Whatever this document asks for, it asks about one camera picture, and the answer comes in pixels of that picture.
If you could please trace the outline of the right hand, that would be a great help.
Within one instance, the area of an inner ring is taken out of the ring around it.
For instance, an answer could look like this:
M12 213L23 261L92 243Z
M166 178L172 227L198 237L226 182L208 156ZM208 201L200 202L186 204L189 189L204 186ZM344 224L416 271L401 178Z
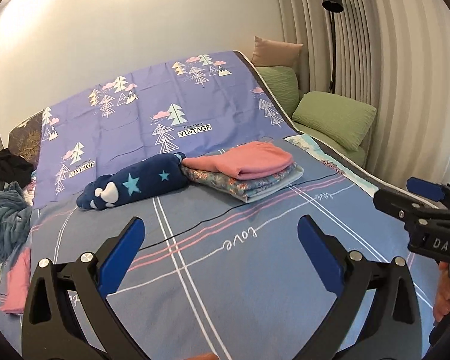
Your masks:
M438 265L440 277L433 306L433 317L437 323L450 313L450 272L447 262Z

